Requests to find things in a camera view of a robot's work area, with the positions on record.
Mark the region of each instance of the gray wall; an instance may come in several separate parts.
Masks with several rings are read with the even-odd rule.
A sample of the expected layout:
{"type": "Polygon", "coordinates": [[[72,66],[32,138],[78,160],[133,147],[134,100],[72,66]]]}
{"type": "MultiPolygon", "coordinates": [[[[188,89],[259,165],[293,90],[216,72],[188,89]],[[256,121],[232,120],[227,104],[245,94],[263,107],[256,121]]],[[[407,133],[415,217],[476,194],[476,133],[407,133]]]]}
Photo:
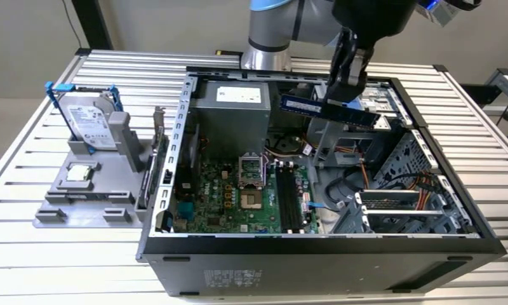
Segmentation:
{"type": "Polygon", "coordinates": [[[60,0],[0,0],[0,97],[44,97],[45,81],[58,78],[77,48],[60,0]]]}
{"type": "MultiPolygon", "coordinates": [[[[100,2],[118,50],[213,54],[247,47],[248,0],[100,2]]],[[[0,97],[41,97],[45,80],[57,78],[76,48],[60,0],[0,0],[0,97]]],[[[332,54],[305,43],[291,50],[301,57],[332,54]]],[[[483,82],[496,67],[508,67],[508,0],[485,0],[444,29],[415,14],[404,33],[380,41],[375,60],[444,64],[460,81],[483,82]]]]}

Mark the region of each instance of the white label sticker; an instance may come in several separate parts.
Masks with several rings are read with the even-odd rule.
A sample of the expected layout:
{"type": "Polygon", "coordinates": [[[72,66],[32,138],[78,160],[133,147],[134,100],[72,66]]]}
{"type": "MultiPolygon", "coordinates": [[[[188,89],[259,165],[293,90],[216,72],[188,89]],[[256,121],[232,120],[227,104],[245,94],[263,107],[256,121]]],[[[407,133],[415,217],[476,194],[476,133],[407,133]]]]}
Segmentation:
{"type": "Polygon", "coordinates": [[[94,106],[69,105],[68,111],[82,140],[96,149],[116,148],[101,109],[94,106]]]}
{"type": "Polygon", "coordinates": [[[305,156],[309,156],[312,152],[312,146],[309,144],[305,144],[305,148],[303,148],[303,154],[305,156]]]}
{"type": "Polygon", "coordinates": [[[367,100],[363,104],[367,108],[376,108],[376,102],[372,100],[367,100]]]}
{"type": "Polygon", "coordinates": [[[261,103],[261,89],[248,87],[219,87],[217,102],[261,103]]]}
{"type": "Polygon", "coordinates": [[[293,108],[299,108],[299,109],[304,109],[304,110],[308,110],[308,111],[315,111],[317,113],[320,113],[320,111],[321,111],[321,107],[320,106],[297,103],[297,102],[295,102],[292,100],[287,101],[287,106],[288,107],[293,107],[293,108]]]}
{"type": "Polygon", "coordinates": [[[261,270],[203,270],[205,284],[211,288],[257,287],[261,283],[261,270]]]}

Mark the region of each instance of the blue ram stick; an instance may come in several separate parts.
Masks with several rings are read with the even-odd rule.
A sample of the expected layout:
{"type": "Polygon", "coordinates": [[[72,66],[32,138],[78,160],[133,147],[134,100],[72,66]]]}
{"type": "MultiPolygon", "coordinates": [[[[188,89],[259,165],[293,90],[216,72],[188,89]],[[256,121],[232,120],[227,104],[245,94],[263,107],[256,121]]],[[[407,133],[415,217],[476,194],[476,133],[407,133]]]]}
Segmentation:
{"type": "Polygon", "coordinates": [[[309,100],[307,98],[283,95],[280,109],[313,118],[327,119],[339,123],[372,128],[380,114],[309,100]]]}

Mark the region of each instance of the green circuit board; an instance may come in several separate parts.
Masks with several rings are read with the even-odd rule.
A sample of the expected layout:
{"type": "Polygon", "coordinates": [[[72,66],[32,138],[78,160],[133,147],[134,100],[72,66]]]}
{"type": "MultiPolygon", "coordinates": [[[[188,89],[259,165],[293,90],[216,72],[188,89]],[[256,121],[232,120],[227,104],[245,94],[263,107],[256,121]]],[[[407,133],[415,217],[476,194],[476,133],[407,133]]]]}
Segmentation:
{"type": "MultiPolygon", "coordinates": [[[[265,187],[237,188],[237,163],[201,164],[199,193],[193,202],[193,219],[185,223],[179,232],[188,233],[283,233],[280,227],[280,209],[277,203],[275,167],[265,173],[265,187]]],[[[301,181],[301,192],[308,192],[305,168],[295,171],[301,181]]],[[[317,233],[315,211],[313,221],[304,227],[305,233],[317,233]]]]}

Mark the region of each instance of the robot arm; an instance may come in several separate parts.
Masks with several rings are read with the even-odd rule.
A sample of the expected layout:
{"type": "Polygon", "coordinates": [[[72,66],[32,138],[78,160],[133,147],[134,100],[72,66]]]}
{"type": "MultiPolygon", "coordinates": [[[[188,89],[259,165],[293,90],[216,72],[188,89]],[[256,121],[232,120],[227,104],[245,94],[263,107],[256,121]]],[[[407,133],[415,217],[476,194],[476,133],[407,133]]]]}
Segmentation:
{"type": "Polygon", "coordinates": [[[375,43],[399,34],[416,10],[444,26],[481,0],[252,0],[249,49],[241,66],[291,70],[289,41],[327,44],[339,34],[324,102],[351,102],[365,89],[375,43]]]}

